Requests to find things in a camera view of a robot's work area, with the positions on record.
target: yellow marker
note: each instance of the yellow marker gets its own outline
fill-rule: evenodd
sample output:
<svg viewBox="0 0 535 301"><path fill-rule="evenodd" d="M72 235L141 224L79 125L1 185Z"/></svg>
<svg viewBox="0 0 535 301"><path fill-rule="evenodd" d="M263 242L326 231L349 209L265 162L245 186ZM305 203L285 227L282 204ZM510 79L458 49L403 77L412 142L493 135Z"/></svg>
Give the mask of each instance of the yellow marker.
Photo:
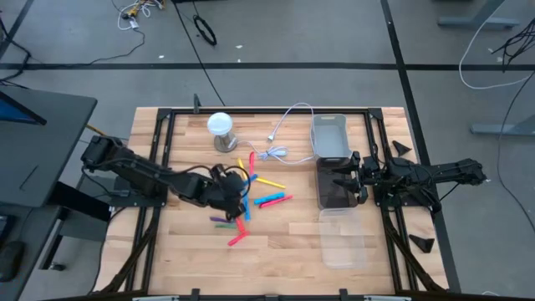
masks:
<svg viewBox="0 0 535 301"><path fill-rule="evenodd" d="M272 181L268 181L266 179L261 178L260 176L257 178L257 181L259 181L261 183L264 183L264 184L271 185L271 186L275 186L275 187L278 187L278 188L282 188L282 189L286 188L285 185L281 185L281 184L277 184L277 183L272 182Z"/></svg>
<svg viewBox="0 0 535 301"><path fill-rule="evenodd" d="M245 170L245 167L243 167L242 159L237 158L237 165L243 168ZM245 174L245 171L242 171L243 180L247 180L247 175Z"/></svg>

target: purple marker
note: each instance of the purple marker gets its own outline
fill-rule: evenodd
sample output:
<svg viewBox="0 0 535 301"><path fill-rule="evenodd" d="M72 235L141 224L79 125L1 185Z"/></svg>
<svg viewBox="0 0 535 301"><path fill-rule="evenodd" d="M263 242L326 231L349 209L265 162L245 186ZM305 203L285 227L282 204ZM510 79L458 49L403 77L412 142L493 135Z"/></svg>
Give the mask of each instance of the purple marker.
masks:
<svg viewBox="0 0 535 301"><path fill-rule="evenodd" d="M210 217L210 220L212 222L226 222L226 223L232 223L229 222L226 218L220 218L220 217Z"/></svg>

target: blue marker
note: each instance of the blue marker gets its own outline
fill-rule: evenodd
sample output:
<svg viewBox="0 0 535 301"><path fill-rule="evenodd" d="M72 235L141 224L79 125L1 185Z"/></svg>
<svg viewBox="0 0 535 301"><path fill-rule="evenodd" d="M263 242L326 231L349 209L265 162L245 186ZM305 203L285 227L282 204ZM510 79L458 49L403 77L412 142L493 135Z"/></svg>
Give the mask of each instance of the blue marker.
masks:
<svg viewBox="0 0 535 301"><path fill-rule="evenodd" d="M273 201L273 200L276 200L276 199L281 198L281 197L284 197L284 192L279 192L279 193L275 193L275 194L272 194L272 195L269 195L269 196L264 196L264 197L258 198L256 200L254 200L254 204L255 205L260 205L262 203Z"/></svg>
<svg viewBox="0 0 535 301"><path fill-rule="evenodd" d="M245 206L245 221L251 221L251 213L249 212L249 195L243 197L243 206Z"/></svg>

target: orange marker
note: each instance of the orange marker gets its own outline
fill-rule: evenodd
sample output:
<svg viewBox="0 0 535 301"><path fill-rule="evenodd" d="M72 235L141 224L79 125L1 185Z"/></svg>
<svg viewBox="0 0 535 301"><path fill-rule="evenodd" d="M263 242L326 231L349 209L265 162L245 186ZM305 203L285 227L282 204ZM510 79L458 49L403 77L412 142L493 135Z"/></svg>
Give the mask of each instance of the orange marker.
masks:
<svg viewBox="0 0 535 301"><path fill-rule="evenodd" d="M240 233L244 233L245 232L245 227L243 226L243 222L241 219L237 218L236 219L236 225L237 225L237 229L240 231Z"/></svg>
<svg viewBox="0 0 535 301"><path fill-rule="evenodd" d="M236 236L235 238L233 238L230 242L227 243L227 245L229 247L232 247L232 246L234 246L236 244L236 242L241 241L247 235L249 235L249 232L245 231L242 234L240 234L240 235Z"/></svg>
<svg viewBox="0 0 535 301"><path fill-rule="evenodd" d="M279 199L277 199L277 200L273 200L273 201L270 201L270 202L262 203L262 204L260 204L260 207L261 207L261 208L269 207L269 206L271 206L271 205L275 205L275 204L277 204L277 203L279 203L279 202L284 202L284 201L286 201L286 200L289 200L289 199L291 199L292 197L293 197L293 196L285 196L285 197L281 197L281 198L279 198Z"/></svg>

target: computer mouse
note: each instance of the computer mouse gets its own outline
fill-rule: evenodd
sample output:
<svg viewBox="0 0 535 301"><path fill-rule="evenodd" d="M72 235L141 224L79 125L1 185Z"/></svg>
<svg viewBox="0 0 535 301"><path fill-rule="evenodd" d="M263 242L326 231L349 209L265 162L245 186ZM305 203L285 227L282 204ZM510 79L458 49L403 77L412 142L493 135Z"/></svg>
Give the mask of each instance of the computer mouse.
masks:
<svg viewBox="0 0 535 301"><path fill-rule="evenodd" d="M0 282L11 281L17 276L23 255L24 242L13 241L3 246L0 250Z"/></svg>

